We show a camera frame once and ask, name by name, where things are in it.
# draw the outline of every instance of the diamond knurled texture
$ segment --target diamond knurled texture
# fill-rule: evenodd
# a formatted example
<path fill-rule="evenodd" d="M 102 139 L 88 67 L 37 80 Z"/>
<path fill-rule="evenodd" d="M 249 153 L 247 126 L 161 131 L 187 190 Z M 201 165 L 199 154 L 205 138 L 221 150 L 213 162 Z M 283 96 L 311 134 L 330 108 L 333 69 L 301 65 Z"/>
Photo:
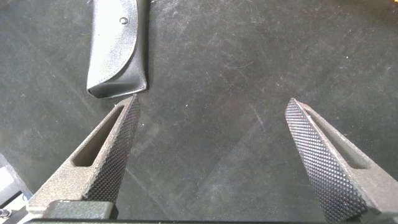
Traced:
<path fill-rule="evenodd" d="M 116 202 L 140 116 L 136 97 L 126 106 L 129 108 L 116 133 L 111 150 L 90 188 L 84 194 L 84 200 Z"/>
<path fill-rule="evenodd" d="M 285 117 L 326 220 L 341 222 L 364 213 L 366 202 L 294 99 Z"/>

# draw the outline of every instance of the black leather case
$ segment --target black leather case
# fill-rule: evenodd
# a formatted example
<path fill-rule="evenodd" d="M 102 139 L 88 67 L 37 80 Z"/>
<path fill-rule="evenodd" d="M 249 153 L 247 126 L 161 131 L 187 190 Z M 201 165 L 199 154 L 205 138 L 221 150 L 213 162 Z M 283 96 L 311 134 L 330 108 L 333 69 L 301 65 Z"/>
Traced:
<path fill-rule="evenodd" d="M 94 0 L 87 91 L 97 98 L 147 88 L 149 0 Z"/>

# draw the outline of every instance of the black table surface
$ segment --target black table surface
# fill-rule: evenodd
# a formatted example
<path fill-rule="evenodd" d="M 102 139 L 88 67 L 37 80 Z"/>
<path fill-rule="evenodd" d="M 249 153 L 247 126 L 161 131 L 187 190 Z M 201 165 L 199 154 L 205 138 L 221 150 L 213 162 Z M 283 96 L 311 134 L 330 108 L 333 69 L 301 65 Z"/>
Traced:
<path fill-rule="evenodd" d="M 0 0 L 0 152 L 33 192 L 122 100 L 85 89 L 92 9 Z M 153 0 L 149 17 L 120 218 L 323 220 L 291 97 L 398 179 L 398 4 Z"/>

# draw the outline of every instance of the dark gray tabletop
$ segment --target dark gray tabletop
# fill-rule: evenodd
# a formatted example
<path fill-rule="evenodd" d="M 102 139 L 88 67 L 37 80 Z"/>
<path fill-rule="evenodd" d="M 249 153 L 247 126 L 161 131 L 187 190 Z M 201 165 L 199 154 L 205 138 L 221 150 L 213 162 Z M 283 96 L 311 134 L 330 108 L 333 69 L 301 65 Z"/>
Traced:
<path fill-rule="evenodd" d="M 85 90 L 92 5 L 0 0 L 0 152 L 33 192 L 122 100 Z M 397 62 L 393 1 L 153 0 L 119 217 L 323 220 L 291 97 L 398 179 Z"/>

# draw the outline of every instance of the case rivet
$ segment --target case rivet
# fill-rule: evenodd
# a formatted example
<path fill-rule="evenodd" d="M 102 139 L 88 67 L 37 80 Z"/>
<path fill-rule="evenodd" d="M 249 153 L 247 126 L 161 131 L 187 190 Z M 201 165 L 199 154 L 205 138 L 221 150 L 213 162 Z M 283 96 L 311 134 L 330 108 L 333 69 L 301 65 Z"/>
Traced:
<path fill-rule="evenodd" d="M 122 17 L 120 18 L 119 22 L 123 25 L 126 25 L 129 22 L 129 20 L 126 17 Z"/>

